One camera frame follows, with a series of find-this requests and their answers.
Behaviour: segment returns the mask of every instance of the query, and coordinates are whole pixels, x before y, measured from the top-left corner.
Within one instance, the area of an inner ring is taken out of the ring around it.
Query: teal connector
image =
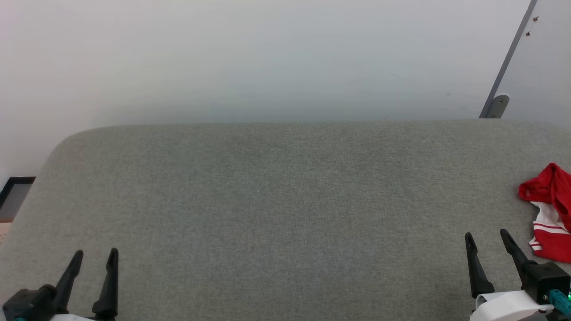
[[[550,290],[547,294],[549,303],[563,313],[567,318],[571,318],[571,301],[569,297],[559,290]]]

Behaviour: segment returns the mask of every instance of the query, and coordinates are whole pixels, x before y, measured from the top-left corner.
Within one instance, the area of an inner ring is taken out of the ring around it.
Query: white panel
[[[0,164],[108,125],[477,118],[528,4],[3,0]]]
[[[539,0],[497,93],[510,96],[503,119],[571,128],[571,1]]]

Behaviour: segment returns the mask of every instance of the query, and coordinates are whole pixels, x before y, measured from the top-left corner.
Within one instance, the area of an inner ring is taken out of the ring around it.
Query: red and white garment
[[[535,255],[571,263],[571,175],[555,163],[520,185],[520,197],[539,207],[529,242]]]

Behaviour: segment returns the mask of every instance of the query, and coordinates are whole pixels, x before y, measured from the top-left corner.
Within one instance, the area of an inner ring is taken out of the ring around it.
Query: red stripe
[[[562,228],[562,227],[559,226],[559,225],[558,225],[558,226],[549,226],[549,225],[545,225],[545,224],[542,224],[542,223],[534,223],[533,225],[539,225],[539,226],[543,226],[543,227],[547,227],[547,228],[560,228],[560,229],[564,230],[564,228]]]

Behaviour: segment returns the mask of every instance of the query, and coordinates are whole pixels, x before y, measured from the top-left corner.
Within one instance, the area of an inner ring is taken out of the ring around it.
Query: black frame
[[[35,176],[24,176],[24,177],[10,177],[4,185],[4,189],[0,192],[0,208],[4,205],[4,202],[10,195],[12,188],[16,184],[32,184],[35,181]]]

